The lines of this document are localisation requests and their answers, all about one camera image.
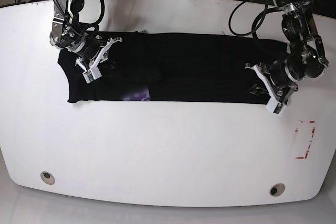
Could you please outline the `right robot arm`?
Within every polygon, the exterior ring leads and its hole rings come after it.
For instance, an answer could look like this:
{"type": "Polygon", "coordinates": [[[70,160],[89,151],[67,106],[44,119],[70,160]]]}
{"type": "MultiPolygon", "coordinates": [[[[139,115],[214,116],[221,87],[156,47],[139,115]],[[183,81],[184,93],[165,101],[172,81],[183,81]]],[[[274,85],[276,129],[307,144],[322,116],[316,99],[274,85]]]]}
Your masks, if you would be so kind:
{"type": "Polygon", "coordinates": [[[93,23],[83,23],[79,21],[79,13],[83,10],[85,0],[53,0],[54,18],[50,42],[60,50],[67,49],[77,54],[85,67],[107,44],[97,36],[105,12],[104,0],[99,1],[99,18],[93,23]]]}

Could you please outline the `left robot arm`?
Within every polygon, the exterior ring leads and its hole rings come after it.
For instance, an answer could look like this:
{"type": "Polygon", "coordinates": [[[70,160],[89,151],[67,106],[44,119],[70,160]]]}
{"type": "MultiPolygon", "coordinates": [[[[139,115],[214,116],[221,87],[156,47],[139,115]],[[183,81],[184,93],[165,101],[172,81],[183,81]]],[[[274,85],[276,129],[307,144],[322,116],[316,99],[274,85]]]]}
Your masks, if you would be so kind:
{"type": "Polygon", "coordinates": [[[258,21],[267,14],[283,12],[281,28],[289,41],[289,52],[281,53],[270,65],[260,64],[270,86],[270,94],[284,101],[297,90],[303,78],[317,78],[329,62],[325,57],[322,38],[318,34],[310,8],[311,0],[274,0],[275,6],[260,13],[258,21]]]}

